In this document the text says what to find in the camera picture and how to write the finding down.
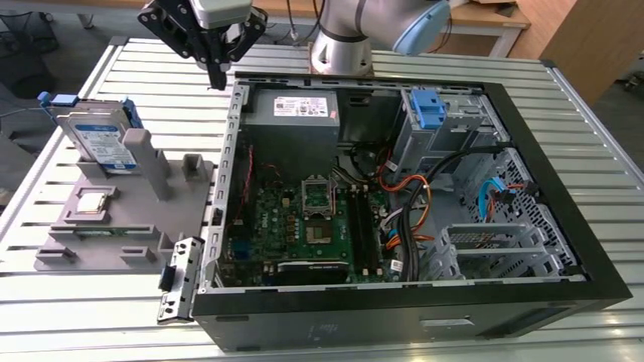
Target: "blue drive bay latch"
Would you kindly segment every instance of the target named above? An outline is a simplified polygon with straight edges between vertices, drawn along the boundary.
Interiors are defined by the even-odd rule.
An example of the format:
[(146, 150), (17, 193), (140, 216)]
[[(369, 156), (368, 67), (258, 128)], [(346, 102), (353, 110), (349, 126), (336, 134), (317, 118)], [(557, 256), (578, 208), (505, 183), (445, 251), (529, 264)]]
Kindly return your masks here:
[(420, 128), (436, 130), (445, 121), (445, 102), (433, 90), (412, 90), (413, 109), (418, 115)]

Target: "open computer chassis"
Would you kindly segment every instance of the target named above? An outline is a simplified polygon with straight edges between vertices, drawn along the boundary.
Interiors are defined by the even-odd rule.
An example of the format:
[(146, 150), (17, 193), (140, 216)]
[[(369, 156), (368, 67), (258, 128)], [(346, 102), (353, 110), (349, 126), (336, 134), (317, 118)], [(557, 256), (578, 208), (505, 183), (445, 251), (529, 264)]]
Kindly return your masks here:
[[(174, 254), (173, 267), (177, 275), (185, 278), (174, 278), (174, 285), (164, 294), (160, 323), (192, 321), (193, 318), (225, 351), (489, 339), (521, 336), (578, 311), (601, 309), (630, 297), (500, 84), (252, 73), (237, 73), (236, 77), (212, 201), (210, 231), (206, 240), (194, 238), (176, 248), (182, 252)], [(241, 138), (240, 124), (246, 117), (244, 113), (256, 111), (250, 104), (252, 92), (257, 89), (333, 92), (342, 89), (349, 94), (366, 94), (368, 98), (373, 91), (409, 92), (418, 88), (433, 89), (441, 97), (476, 94), (484, 99), (482, 108), (490, 120), (486, 126), (493, 130), (488, 133), (488, 140), (490, 137), (494, 141), (509, 142), (512, 150), (504, 152), (505, 161), (480, 157), (469, 163), (480, 164), (488, 160), (492, 164), (485, 177), (506, 171), (530, 179), (538, 186), (538, 200), (524, 206), (534, 209), (526, 210), (526, 213), (548, 215), (549, 223), (536, 226), (545, 228), (546, 234), (561, 241), (556, 245), (560, 251), (556, 262), (558, 274), (553, 274), (546, 266), (548, 270), (541, 274), (549, 272), (548, 275), (554, 277), (522, 280), (501, 278), (508, 275), (509, 268), (502, 275), (496, 275), (496, 279), (428, 278), (414, 282), (386, 280), (380, 283), (361, 281), (336, 285), (250, 287), (224, 285), (218, 260), (226, 253), (226, 223), (238, 204), (237, 199), (230, 201), (233, 161), (236, 143)], [(350, 99), (349, 102), (360, 103), (366, 98)], [(377, 123), (381, 120), (376, 116), (384, 113), (378, 112), (376, 101), (373, 97), (366, 107), (373, 108), (370, 117)], [(341, 110), (340, 118), (345, 116), (346, 112)], [(338, 142), (350, 138), (345, 129), (340, 130), (338, 138)], [(494, 171), (510, 164), (512, 170)], [(456, 179), (457, 169), (450, 172)], [(461, 172), (460, 177), (466, 178), (468, 174)], [(506, 216), (504, 222), (517, 227), (525, 225), (525, 220)], [(466, 225), (474, 229), (462, 229), (458, 223), (449, 231), (444, 228), (442, 238), (441, 230), (434, 230), (436, 243), (445, 238), (466, 239), (480, 232), (482, 226), (493, 225), (476, 224), (474, 216), (468, 222)], [(502, 228), (497, 231), (506, 237), (513, 232), (517, 231)]]

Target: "blue hard drive label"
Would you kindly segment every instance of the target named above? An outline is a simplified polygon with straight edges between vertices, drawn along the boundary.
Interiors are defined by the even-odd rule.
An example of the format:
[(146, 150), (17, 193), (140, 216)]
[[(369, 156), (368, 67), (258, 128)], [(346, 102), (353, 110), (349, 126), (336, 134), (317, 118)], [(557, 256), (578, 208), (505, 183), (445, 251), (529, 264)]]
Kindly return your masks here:
[(137, 163), (120, 141), (118, 128), (102, 124), (77, 124), (76, 133), (96, 162), (112, 173), (128, 173)]

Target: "green circuit board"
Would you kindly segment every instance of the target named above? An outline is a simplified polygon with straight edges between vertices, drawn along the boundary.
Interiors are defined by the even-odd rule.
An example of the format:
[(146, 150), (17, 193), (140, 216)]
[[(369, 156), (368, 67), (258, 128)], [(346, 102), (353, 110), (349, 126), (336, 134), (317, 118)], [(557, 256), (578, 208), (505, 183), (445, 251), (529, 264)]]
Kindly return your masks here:
[[(385, 281), (385, 275), (357, 275), (353, 271), (348, 192), (337, 188), (329, 200), (324, 189), (306, 189), (308, 206), (333, 205), (334, 215), (330, 219), (304, 218), (300, 186), (265, 188), (257, 192), (252, 236), (229, 240), (234, 266), (228, 267), (236, 269), (237, 285), (264, 285), (266, 282), (260, 276), (261, 269), (286, 261), (346, 262), (350, 270), (348, 282)], [(369, 203), (374, 211), (376, 228), (376, 214), (386, 205), (386, 195), (382, 192), (369, 193)]]

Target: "cable connector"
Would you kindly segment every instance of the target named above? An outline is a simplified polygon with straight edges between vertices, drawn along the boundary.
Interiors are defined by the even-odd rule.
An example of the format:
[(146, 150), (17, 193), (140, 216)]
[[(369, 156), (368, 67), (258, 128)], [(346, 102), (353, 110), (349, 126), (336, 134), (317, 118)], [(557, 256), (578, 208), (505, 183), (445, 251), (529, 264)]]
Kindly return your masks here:
[(516, 191), (504, 189), (502, 191), (490, 190), (490, 197), (496, 202), (510, 205), (516, 199)]
[(540, 187), (532, 181), (525, 181), (522, 183), (522, 192), (534, 197), (540, 193)]
[(494, 146), (498, 146), (498, 148), (501, 148), (501, 149), (513, 149), (514, 148), (514, 143), (512, 141), (496, 142), (496, 145)]

